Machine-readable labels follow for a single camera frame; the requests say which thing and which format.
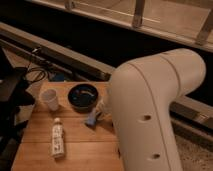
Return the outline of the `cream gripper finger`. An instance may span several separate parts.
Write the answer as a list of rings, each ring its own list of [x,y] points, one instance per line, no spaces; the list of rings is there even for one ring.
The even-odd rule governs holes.
[[[108,107],[103,101],[99,101],[96,106],[96,119],[103,120],[108,115]]]

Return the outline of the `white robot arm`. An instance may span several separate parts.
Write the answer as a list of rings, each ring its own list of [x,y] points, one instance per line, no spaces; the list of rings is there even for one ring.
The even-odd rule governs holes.
[[[169,107],[197,89],[205,75],[202,57],[184,48],[129,60],[114,70],[104,107],[124,171],[183,171]]]

